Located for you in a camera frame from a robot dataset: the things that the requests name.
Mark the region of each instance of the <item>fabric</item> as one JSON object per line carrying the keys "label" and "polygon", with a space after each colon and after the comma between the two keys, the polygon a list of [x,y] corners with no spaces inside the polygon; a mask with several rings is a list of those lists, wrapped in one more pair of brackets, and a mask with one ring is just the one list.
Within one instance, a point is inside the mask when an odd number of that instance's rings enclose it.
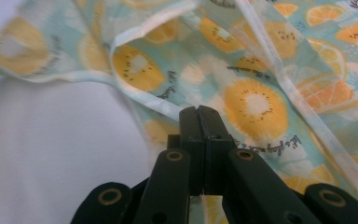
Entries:
{"label": "fabric", "polygon": [[[0,74],[121,90],[151,158],[182,108],[213,107],[290,188],[358,199],[358,0],[30,0],[0,34]],[[220,200],[205,222],[225,222]]]}
{"label": "fabric", "polygon": [[146,141],[118,93],[0,76],[0,224],[71,223],[97,186],[150,175]]}

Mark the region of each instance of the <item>kiwi print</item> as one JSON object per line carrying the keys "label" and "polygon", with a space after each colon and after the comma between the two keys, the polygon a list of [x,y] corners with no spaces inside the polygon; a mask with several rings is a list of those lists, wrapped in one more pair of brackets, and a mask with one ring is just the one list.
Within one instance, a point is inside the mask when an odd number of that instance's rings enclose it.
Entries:
{"label": "kiwi print", "polygon": [[86,5],[86,0],[76,0],[76,4],[80,7],[80,8],[84,8],[84,6]]}
{"label": "kiwi print", "polygon": [[166,0],[120,0],[120,2],[134,9],[148,9],[161,5]]}
{"label": "kiwi print", "polygon": [[92,33],[97,38],[97,41],[100,41],[100,39],[101,39],[102,27],[101,27],[100,21],[101,21],[101,18],[103,18],[104,14],[105,14],[104,1],[98,1],[94,8],[92,24],[90,27]]}
{"label": "kiwi print", "polygon": [[155,149],[166,149],[168,134],[179,134],[179,128],[161,119],[149,119],[144,123],[146,136]]}
{"label": "kiwi print", "polygon": [[83,66],[90,70],[109,72],[107,52],[92,35],[86,34],[78,44],[78,53]]}
{"label": "kiwi print", "polygon": [[343,28],[336,34],[336,39],[358,46],[358,24]]}
{"label": "kiwi print", "polygon": [[205,38],[225,53],[244,49],[244,45],[234,36],[214,22],[203,18],[200,23],[200,32]]}
{"label": "kiwi print", "polygon": [[167,21],[147,34],[145,41],[157,46],[170,43],[176,38],[178,25],[177,20]]}
{"label": "kiwi print", "polygon": [[282,21],[268,21],[266,31],[281,58],[292,58],[296,55],[297,41],[294,29]]}
{"label": "kiwi print", "polygon": [[224,7],[224,8],[235,8],[234,3],[230,3],[228,0],[210,0],[217,6]]}
{"label": "kiwi print", "polygon": [[260,47],[260,43],[258,43],[257,37],[255,37],[255,33],[252,31],[252,28],[246,19],[239,19],[237,21],[234,21],[234,23],[230,26],[230,28],[228,28],[228,30],[231,32],[235,30],[240,30],[242,33],[247,35],[253,41],[252,44]]}
{"label": "kiwi print", "polygon": [[129,45],[117,48],[113,66],[121,78],[142,91],[153,91],[166,80],[149,57]]}
{"label": "kiwi print", "polygon": [[255,56],[244,55],[235,63],[235,66],[249,68],[258,72],[265,72],[267,67]]}
{"label": "kiwi print", "polygon": [[288,128],[283,98],[271,87],[251,79],[240,79],[225,90],[228,121],[255,141],[273,140]]}
{"label": "kiwi print", "polygon": [[38,71],[48,62],[43,34],[30,22],[15,18],[0,34],[0,66],[18,74]]}

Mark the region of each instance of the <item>white sheet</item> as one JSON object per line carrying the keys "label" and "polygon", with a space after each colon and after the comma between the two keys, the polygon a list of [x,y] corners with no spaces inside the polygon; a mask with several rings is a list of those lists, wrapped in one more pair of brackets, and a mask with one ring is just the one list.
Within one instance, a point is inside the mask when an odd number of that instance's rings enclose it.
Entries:
{"label": "white sheet", "polygon": [[[0,0],[0,26],[20,2]],[[121,95],[98,83],[0,77],[0,224],[69,223],[98,185],[149,176]]]}

